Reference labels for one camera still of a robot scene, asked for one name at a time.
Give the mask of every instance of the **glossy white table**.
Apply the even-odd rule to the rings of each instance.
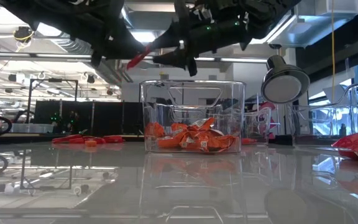
[[[146,154],[134,142],[106,148],[0,146],[10,160],[0,175],[0,223],[358,223],[358,162],[336,151]],[[24,163],[11,152],[23,149]]]

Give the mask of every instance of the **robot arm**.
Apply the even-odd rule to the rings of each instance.
[[[301,0],[196,0],[187,8],[185,0],[175,0],[179,18],[147,48],[136,41],[120,18],[124,0],[0,0],[0,5],[37,30],[40,22],[56,27],[92,45],[93,65],[102,56],[130,59],[135,65],[150,51],[176,47],[173,52],[154,57],[155,63],[188,69],[197,74],[199,54],[240,43],[245,50],[253,38],[264,38],[279,20]]]
[[[300,1],[203,0],[196,1],[194,8],[186,12],[184,0],[176,0],[179,21],[172,22],[166,33],[152,44],[153,49],[176,47],[176,50],[154,57],[154,62],[187,68],[190,76],[194,76],[197,74],[194,58],[199,54],[215,53],[218,48],[236,43],[245,50],[252,39],[264,38]]]

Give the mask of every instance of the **clear plastic bin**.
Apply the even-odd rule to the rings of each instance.
[[[142,82],[146,151],[240,152],[245,87],[209,80]],[[207,126],[216,137],[194,136]],[[187,130],[194,132],[183,136]]]
[[[242,144],[268,144],[271,117],[272,110],[270,108],[244,113],[244,132],[242,133]]]
[[[139,223],[246,223],[241,170],[237,155],[148,154]]]
[[[358,84],[337,101],[323,106],[289,106],[294,146],[324,145],[358,133]]]
[[[52,133],[53,124],[12,124],[10,133]]]

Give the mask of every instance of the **round light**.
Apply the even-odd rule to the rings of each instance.
[[[292,76],[283,75],[270,80],[265,87],[266,97],[277,103],[295,99],[301,91],[301,82]]]
[[[309,76],[294,65],[287,65],[279,55],[267,60],[268,72],[262,83],[261,93],[271,103],[291,103],[308,91]]]

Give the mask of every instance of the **yellow cable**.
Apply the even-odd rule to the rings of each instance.
[[[333,30],[331,34],[332,42],[332,54],[333,54],[333,97],[331,103],[334,103],[334,89],[335,89],[335,28],[334,28],[334,0],[331,1],[331,28]]]

